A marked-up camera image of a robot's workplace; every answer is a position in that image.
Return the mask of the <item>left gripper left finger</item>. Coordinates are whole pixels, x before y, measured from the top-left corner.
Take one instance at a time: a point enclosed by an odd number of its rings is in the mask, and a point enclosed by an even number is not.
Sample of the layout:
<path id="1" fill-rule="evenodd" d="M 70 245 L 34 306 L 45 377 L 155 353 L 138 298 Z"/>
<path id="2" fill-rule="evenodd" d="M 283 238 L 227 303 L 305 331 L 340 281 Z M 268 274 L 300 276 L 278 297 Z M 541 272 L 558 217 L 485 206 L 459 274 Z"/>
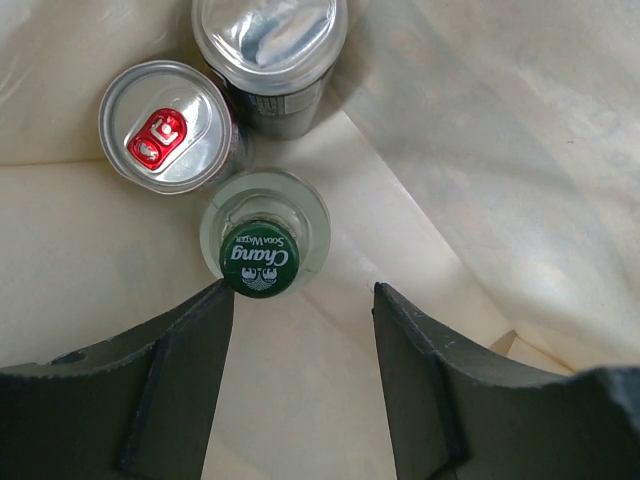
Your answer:
<path id="1" fill-rule="evenodd" d="M 215 283 L 147 322 L 1 371 L 5 479 L 198 479 L 234 295 Z"/>

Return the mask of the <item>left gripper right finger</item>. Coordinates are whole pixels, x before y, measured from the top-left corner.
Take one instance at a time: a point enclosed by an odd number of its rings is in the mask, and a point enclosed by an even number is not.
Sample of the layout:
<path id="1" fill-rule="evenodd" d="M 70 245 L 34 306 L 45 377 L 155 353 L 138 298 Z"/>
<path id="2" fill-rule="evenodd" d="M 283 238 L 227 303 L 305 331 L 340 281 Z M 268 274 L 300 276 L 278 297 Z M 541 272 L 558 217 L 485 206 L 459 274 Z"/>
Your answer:
<path id="1" fill-rule="evenodd" d="M 561 376 L 500 356 L 374 289 L 374 334 L 400 479 L 635 479 L 639 371 Z"/>

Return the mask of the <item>tall dark can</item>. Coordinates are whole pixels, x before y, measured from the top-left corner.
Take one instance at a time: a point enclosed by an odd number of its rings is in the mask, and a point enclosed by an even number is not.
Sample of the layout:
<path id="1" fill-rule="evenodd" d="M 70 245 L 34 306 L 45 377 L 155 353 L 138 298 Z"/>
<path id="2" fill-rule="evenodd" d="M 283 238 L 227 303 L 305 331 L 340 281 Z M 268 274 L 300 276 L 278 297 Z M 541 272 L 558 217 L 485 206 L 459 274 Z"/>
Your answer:
<path id="1" fill-rule="evenodd" d="M 195 1 L 204 61 L 257 133 L 305 135 L 344 46 L 344 1 Z"/>

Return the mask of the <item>green cap bottle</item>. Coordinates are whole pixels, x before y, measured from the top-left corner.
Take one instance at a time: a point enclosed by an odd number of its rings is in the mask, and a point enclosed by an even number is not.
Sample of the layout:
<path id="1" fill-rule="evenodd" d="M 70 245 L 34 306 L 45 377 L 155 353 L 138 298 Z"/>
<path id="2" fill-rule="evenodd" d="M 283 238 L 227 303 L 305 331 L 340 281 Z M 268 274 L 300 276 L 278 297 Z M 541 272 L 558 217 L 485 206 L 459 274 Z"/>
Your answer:
<path id="1" fill-rule="evenodd" d="M 202 217 L 199 240 L 209 270 L 238 294 L 266 299 L 305 285 L 331 243 L 329 211 L 308 182 L 259 168 L 223 183 Z"/>

